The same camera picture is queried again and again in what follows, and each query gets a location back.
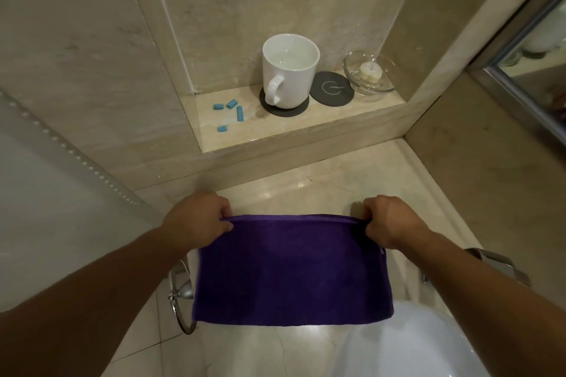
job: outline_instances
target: person's left arm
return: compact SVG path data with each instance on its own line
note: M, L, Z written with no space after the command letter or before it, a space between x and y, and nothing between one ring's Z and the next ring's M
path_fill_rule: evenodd
M159 282L232 224L227 199L194 194L163 224L0 316L0 375L98 377Z

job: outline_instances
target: water in mug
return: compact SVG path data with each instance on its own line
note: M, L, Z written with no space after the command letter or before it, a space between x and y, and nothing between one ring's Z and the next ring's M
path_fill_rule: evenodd
M269 60L277 67L287 70L305 69L312 64L312 58L308 54L294 51L276 52Z

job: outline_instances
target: mug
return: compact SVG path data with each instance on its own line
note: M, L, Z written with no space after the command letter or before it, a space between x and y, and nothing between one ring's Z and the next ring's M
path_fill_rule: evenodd
M320 51L306 37L290 33L270 37L263 44L263 90L265 102L293 109L311 91Z

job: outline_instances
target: mug rim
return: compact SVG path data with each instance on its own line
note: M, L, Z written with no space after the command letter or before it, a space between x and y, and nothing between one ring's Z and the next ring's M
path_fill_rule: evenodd
M316 61L314 63L312 63L311 65L309 65L308 67L304 67L302 69L283 69L282 67L277 66L275 63L273 63L268 56L265 55L265 46L267 45L267 43L271 40L274 39L275 37L279 37L279 36L295 36L295 37L300 37L303 40L306 40L308 43L310 43L311 45L313 45L316 49ZM265 59L267 61L269 61L269 63L281 70L286 70L287 72L302 72L303 70L308 70L308 69L312 69L314 66L316 66L318 64L318 62L320 61L320 50L319 47L309 38L304 37L302 35L297 35L295 33L279 33L279 35L273 35L272 37L268 38L264 43L263 46L261 47L261 53L263 54L263 56L265 57Z

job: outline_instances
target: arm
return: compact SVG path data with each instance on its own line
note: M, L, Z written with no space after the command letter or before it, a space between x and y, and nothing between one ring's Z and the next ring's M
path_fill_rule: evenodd
M0 375L100 376L159 282L232 229L228 200L188 196L163 224L0 317Z
M400 198L364 206L368 237L428 275L491 375L563 374L566 312L430 231Z

